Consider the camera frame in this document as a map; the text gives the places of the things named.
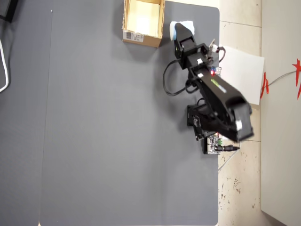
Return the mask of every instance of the white paper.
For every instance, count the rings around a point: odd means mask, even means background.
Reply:
[[[226,49],[226,56],[220,62],[222,79],[238,89],[249,103],[258,105],[264,58],[228,46],[224,46],[224,48]]]

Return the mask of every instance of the red decoration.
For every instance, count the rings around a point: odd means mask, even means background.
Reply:
[[[261,89],[260,99],[263,96],[264,88],[267,88],[267,94],[269,94],[269,81],[267,80],[266,73],[264,73],[263,85],[262,85],[262,89]]]
[[[297,64],[293,65],[297,68],[297,72],[296,72],[296,86],[298,86],[298,81],[299,81],[299,73],[301,71],[301,65],[300,65],[300,60],[297,59]]]
[[[269,94],[269,80],[267,80],[267,94]]]

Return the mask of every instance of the white sticker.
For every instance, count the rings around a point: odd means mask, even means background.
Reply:
[[[123,31],[123,39],[137,41],[137,42],[143,42],[144,35],[143,34],[136,34],[136,33],[133,33],[133,32]]]

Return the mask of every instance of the black robotic arm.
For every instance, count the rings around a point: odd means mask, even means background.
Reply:
[[[175,30],[176,61],[182,69],[188,69],[189,72],[185,88],[175,94],[199,90],[205,101],[203,105],[187,106],[187,125],[194,128],[196,139],[206,138],[216,132],[236,142],[253,136],[250,104],[237,89],[220,76],[211,74],[211,54],[222,48],[214,48],[214,43],[209,47],[204,43],[197,45],[191,31],[180,23],[176,23]]]

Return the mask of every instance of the electronic components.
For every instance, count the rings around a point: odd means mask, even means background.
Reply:
[[[239,150],[239,147],[228,145],[222,146],[222,136],[219,133],[205,138],[204,154],[221,154],[221,152],[231,152]]]

